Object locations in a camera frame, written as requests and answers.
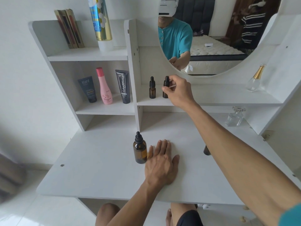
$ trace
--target pink cap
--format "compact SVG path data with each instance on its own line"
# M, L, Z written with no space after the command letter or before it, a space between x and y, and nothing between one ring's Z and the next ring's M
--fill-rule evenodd
M104 76L102 67L96 68L96 72L97 72L98 77L103 77Z

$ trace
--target teal t-shirt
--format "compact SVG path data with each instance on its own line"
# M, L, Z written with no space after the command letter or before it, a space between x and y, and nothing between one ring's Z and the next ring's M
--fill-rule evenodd
M282 214L279 226L301 226L301 203Z
M166 28L158 27L161 48L167 59L179 58L186 51L190 51L192 43L192 29L189 24L174 19Z

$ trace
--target pink bottle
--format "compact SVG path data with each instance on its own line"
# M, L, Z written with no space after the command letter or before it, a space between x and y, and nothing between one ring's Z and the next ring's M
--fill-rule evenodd
M105 105L110 105L113 103L113 97L112 97L112 93L108 87L108 84L106 82L106 79L104 77L102 67L96 68L96 72L97 72L99 83L100 83L100 95L101 95L102 101Z

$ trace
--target book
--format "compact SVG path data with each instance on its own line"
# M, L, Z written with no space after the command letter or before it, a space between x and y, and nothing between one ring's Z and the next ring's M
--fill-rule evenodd
M59 14L62 17L63 24L64 24L64 26L67 29L67 33L68 33L68 35L70 37L70 42L71 42L73 48L78 48L77 42L76 42L74 34L73 34L73 30L72 30L70 22L68 20L68 16L67 16L66 10L59 10L58 12L59 12Z
M63 34L64 34L65 40L66 40L66 42L67 42L67 44L68 44L68 47L69 47L69 48L73 48L73 46L72 46L72 44L71 44L71 42L70 42L70 37L69 37L69 35L68 35L68 33L67 33L67 29L65 28L65 26L64 26L64 24L63 24L63 20L62 20L62 18L61 18L61 15L59 14L58 10L55 10L55 15L56 15L56 17L57 17L58 24L60 25L61 30L62 30L62 32L63 32Z
M71 28L73 30L74 37L76 39L78 47L79 48L84 48L85 45L84 45L84 42L83 42L82 37L80 35L80 31L78 29L78 25L77 25L77 22L75 20L75 16L74 16L74 13L73 13L72 9L66 9L66 13L67 13L67 16L68 16Z

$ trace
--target striped shirt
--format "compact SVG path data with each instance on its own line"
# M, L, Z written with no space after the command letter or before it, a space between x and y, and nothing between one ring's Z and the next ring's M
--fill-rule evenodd
M262 14L252 14L244 16L239 23L243 25L243 33L241 38L243 42L251 44L252 41L256 38L256 34L259 32L263 21L265 18L265 13Z

